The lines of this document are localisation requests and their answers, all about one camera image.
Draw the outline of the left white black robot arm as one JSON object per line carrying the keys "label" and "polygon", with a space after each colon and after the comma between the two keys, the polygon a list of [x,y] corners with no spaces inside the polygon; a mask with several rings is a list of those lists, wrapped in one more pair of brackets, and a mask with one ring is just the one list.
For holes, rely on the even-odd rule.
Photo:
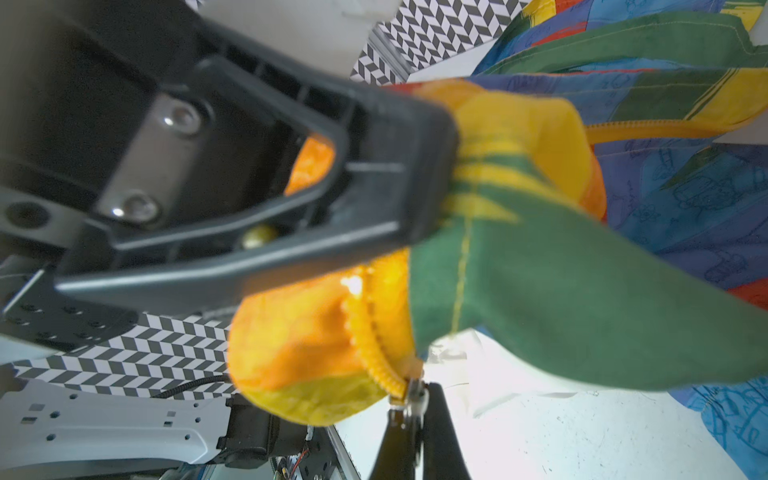
{"label": "left white black robot arm", "polygon": [[[445,394],[410,388],[391,403],[374,479],[466,479]],[[240,395],[184,400],[99,395],[24,380],[1,369],[5,479],[208,479],[215,466],[270,466],[279,479],[356,479],[337,432],[285,421]]]}

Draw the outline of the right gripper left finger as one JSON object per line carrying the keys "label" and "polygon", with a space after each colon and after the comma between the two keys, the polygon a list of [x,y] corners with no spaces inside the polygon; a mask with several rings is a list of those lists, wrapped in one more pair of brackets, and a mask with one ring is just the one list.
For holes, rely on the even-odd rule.
{"label": "right gripper left finger", "polygon": [[59,264],[55,286],[66,296],[126,310],[203,312],[419,238],[420,199],[404,191],[305,191],[155,232],[87,219]]}

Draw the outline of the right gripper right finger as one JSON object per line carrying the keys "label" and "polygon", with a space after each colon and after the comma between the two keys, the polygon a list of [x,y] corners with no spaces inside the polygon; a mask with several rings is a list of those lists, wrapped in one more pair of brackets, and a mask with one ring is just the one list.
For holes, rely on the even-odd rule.
{"label": "right gripper right finger", "polygon": [[213,22],[199,31],[217,48],[198,68],[215,93],[334,151],[317,184],[263,200],[229,225],[285,227],[278,252],[389,252],[432,232],[458,143],[447,111],[319,71]]}

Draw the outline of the rainbow coloured jacket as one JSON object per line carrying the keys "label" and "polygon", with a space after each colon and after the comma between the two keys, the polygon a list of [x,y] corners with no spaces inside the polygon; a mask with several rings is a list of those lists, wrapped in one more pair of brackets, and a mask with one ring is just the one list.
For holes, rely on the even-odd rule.
{"label": "rainbow coloured jacket", "polygon": [[402,404],[469,329],[549,374],[682,390],[767,475],[763,1],[533,1],[465,79],[416,84],[460,144],[437,231],[243,300],[228,372],[315,427]]}

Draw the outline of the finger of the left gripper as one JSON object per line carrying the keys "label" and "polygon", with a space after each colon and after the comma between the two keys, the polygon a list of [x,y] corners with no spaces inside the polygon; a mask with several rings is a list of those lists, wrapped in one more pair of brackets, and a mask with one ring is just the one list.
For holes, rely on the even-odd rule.
{"label": "finger of the left gripper", "polygon": [[414,480],[416,456],[417,420],[403,409],[390,409],[369,479]]}
{"label": "finger of the left gripper", "polygon": [[443,388],[428,383],[427,410],[423,419],[423,478],[470,480]]}

